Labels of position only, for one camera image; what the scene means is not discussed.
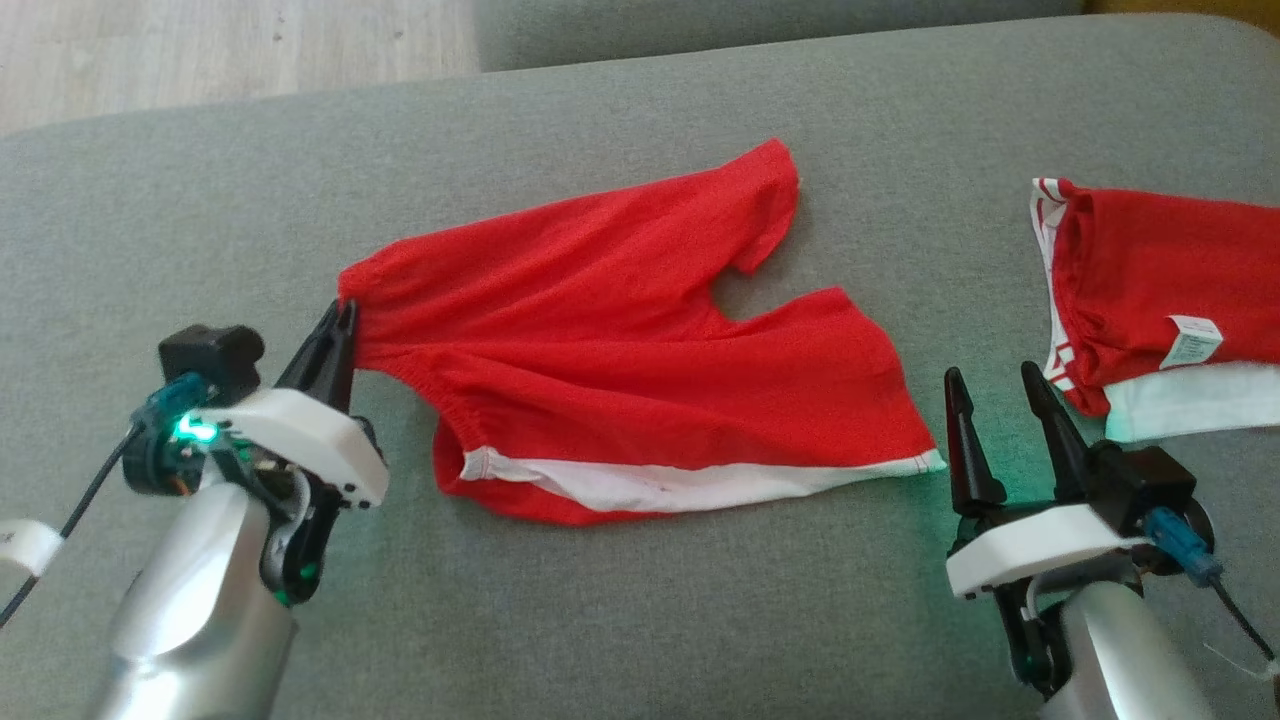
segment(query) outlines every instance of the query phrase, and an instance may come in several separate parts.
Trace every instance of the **gray cushion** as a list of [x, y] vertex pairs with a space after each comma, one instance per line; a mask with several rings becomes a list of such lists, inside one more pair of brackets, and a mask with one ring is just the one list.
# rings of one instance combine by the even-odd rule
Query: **gray cushion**
[[480, 67], [511, 70], [1080, 12], [1082, 0], [475, 0]]
[[[155, 343], [247, 323], [279, 372], [347, 264], [413, 233], [686, 173], [783, 138], [790, 237], [739, 315], [840, 284], [893, 337], [942, 439], [966, 372], [998, 474], [1050, 491], [1018, 363], [1047, 352], [1029, 178], [1280, 204], [1280, 45], [1199, 17], [1084, 17], [804, 41], [120, 115], [0, 141], [5, 516], [60, 523]], [[858, 352], [850, 347], [850, 352]], [[434, 488], [435, 414], [357, 378], [394, 483], [344, 518], [275, 717], [1014, 717], [991, 602], [947, 591], [945, 474], [596, 529], [495, 518]], [[1097, 423], [1085, 425], [1089, 438]], [[1226, 580], [1280, 638], [1280, 434], [1165, 446], [1202, 479]], [[177, 500], [119, 480], [4, 630], [8, 714], [73, 717]], [[1222, 717], [1270, 692], [1181, 578], [1148, 594]]]

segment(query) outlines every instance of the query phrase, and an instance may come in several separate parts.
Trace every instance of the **black cable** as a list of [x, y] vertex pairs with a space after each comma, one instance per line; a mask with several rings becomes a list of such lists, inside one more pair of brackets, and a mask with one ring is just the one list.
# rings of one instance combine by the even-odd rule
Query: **black cable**
[[1258, 633], [1258, 630], [1249, 623], [1249, 620], [1244, 616], [1244, 612], [1240, 612], [1240, 609], [1236, 607], [1235, 601], [1231, 600], [1231, 594], [1228, 593], [1226, 588], [1222, 587], [1222, 579], [1210, 578], [1208, 584], [1213, 588], [1213, 592], [1217, 593], [1219, 600], [1222, 601], [1222, 605], [1226, 607], [1226, 611], [1231, 614], [1231, 618], [1235, 618], [1235, 623], [1240, 625], [1240, 629], [1244, 630], [1244, 634], [1249, 635], [1249, 639], [1253, 641], [1253, 644], [1258, 646], [1258, 650], [1262, 651], [1263, 657], [1267, 659], [1267, 662], [1274, 661], [1276, 659], [1275, 651], [1271, 650], [1271, 646], [1267, 644], [1267, 641], [1262, 639], [1262, 634]]
[[[59, 533], [63, 536], [63, 539], [70, 537], [72, 530], [76, 529], [76, 525], [79, 524], [81, 518], [84, 516], [84, 511], [88, 510], [88, 505], [93, 502], [93, 497], [97, 495], [97, 491], [102, 489], [102, 483], [105, 483], [106, 478], [111, 474], [111, 469], [115, 468], [115, 464], [120, 461], [120, 456], [124, 455], [124, 448], [128, 447], [131, 442], [137, 439], [138, 436], [142, 434], [142, 430], [143, 430], [142, 424], [134, 424], [132, 428], [129, 428], [129, 432], [128, 434], [124, 436], [124, 439], [122, 439], [120, 443], [115, 446], [115, 450], [113, 450], [111, 454], [106, 456], [106, 461], [102, 462], [102, 468], [99, 469], [96, 475], [93, 475], [93, 479], [90, 480], [88, 487], [84, 488], [84, 493], [81, 496], [81, 501], [76, 503], [76, 510], [72, 510], [70, 516], [67, 518], [67, 524], [63, 525], [63, 532]], [[13, 618], [13, 614], [18, 611], [18, 607], [22, 606], [22, 602], [27, 600], [28, 594], [31, 594], [31, 591], [36, 587], [37, 582], [40, 582], [40, 578], [37, 578], [36, 575], [27, 578], [27, 582], [22, 584], [22, 588], [13, 596], [13, 600], [9, 601], [9, 605], [5, 606], [4, 611], [0, 611], [0, 628], [4, 628], [9, 623], [9, 620]]]

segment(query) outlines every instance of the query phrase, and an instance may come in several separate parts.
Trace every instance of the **blue cable connector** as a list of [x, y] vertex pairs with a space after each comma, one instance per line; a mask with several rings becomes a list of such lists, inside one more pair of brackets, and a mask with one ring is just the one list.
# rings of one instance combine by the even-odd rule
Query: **blue cable connector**
[[129, 415], [134, 425], [155, 427], [177, 420], [184, 413], [209, 400], [209, 383], [196, 373], [186, 373], [151, 393], [141, 407]]
[[1222, 564], [1208, 551], [1208, 543], [1172, 510], [1167, 507], [1152, 510], [1147, 514], [1142, 528], [1156, 547], [1183, 566], [1196, 587], [1207, 588], [1222, 577]]

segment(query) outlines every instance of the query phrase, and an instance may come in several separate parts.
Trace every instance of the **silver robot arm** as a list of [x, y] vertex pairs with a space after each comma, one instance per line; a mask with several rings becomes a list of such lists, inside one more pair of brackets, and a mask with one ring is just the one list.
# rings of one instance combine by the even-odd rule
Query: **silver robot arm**
[[[1185, 573], [1229, 609], [1212, 557], [1213, 528], [1192, 497], [1196, 478], [1158, 447], [1085, 446], [1025, 363], [1023, 384], [1044, 429], [1053, 500], [1006, 503], [973, 425], [960, 370], [946, 374], [952, 509], [947, 553], [959, 598], [991, 596], [1014, 676], [1044, 698], [1044, 720], [1208, 720], [1204, 694], [1142, 598], [1142, 575]], [[1041, 607], [1041, 598], [1066, 600]], [[1242, 628], [1270, 653], [1238, 611]]]
[[296, 625], [262, 583], [266, 506], [206, 478], [111, 623], [110, 670], [90, 717], [268, 717]]
[[133, 489], [189, 497], [116, 611], [90, 717], [270, 715], [289, 607], [315, 593], [335, 519], [387, 493], [371, 425], [347, 415], [355, 323], [353, 305], [330, 306], [275, 388], [257, 388], [248, 328], [195, 325], [161, 343], [166, 380], [202, 378], [223, 402], [151, 411], [124, 454]]

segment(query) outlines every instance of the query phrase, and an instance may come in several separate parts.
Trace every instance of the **white strap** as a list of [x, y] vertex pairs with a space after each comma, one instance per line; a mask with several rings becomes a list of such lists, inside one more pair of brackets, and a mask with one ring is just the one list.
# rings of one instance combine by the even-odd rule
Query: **white strap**
[[0, 560], [22, 565], [41, 577], [63, 546], [63, 536], [35, 520], [0, 520]]

